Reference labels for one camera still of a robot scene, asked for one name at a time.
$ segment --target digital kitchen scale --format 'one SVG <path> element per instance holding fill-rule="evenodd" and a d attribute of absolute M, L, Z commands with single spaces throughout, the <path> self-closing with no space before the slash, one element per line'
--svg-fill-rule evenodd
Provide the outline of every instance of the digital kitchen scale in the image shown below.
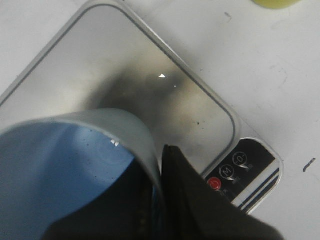
<path fill-rule="evenodd" d="M 161 161 L 179 146 L 208 184 L 249 213 L 279 182 L 278 155 L 122 2 L 90 1 L 0 99 L 0 130 L 27 120 L 123 109 Z"/>

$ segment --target button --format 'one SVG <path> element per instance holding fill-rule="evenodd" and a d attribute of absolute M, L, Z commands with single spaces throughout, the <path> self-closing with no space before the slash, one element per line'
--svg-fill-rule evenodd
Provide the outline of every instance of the button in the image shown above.
<path fill-rule="evenodd" d="M 248 161 L 248 157 L 247 155 L 242 152 L 242 151 L 238 151 L 235 154 L 233 154 L 232 156 L 232 161 L 235 165 L 237 165 L 240 168 L 244 168 L 247 169 L 248 167 L 246 166 L 246 163 Z"/>
<path fill-rule="evenodd" d="M 234 180 L 233 179 L 234 174 L 235 174 L 235 170 L 231 165 L 223 165 L 222 167 L 220 167 L 220 175 L 224 179 Z"/>
<path fill-rule="evenodd" d="M 221 180 L 217 177 L 211 177 L 208 182 L 209 186 L 216 190 L 216 191 L 219 191 L 221 189 L 221 186 L 222 186 L 222 183 L 221 183 Z"/>

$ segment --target red power button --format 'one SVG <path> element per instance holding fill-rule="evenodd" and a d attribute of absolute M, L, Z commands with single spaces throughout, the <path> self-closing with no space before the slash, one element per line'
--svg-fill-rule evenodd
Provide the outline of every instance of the red power button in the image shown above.
<path fill-rule="evenodd" d="M 208 180 L 207 183 L 209 184 L 209 186 L 210 186 L 212 189 L 214 189 L 214 190 L 216 190 L 216 191 L 220 190 L 220 189 L 221 189 L 221 186 L 222 186 L 221 180 L 220 180 L 219 178 L 217 178 L 217 177 L 211 177 L 211 178 L 209 178 L 209 180 Z"/>

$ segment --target white table surface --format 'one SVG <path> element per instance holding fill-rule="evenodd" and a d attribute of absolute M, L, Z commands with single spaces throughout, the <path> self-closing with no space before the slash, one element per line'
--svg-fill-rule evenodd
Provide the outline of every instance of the white table surface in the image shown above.
<path fill-rule="evenodd" d="M 0 0 L 0 94 L 86 0 Z M 288 240 L 320 235 L 320 1 L 125 0 L 284 160 L 253 212 Z M 304 166 L 317 159 L 307 170 Z"/>

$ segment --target yellow object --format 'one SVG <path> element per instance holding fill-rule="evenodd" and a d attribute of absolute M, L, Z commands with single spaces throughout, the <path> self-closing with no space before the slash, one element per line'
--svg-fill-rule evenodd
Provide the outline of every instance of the yellow object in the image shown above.
<path fill-rule="evenodd" d="M 253 0 L 256 4 L 268 9 L 283 9 L 300 0 Z"/>

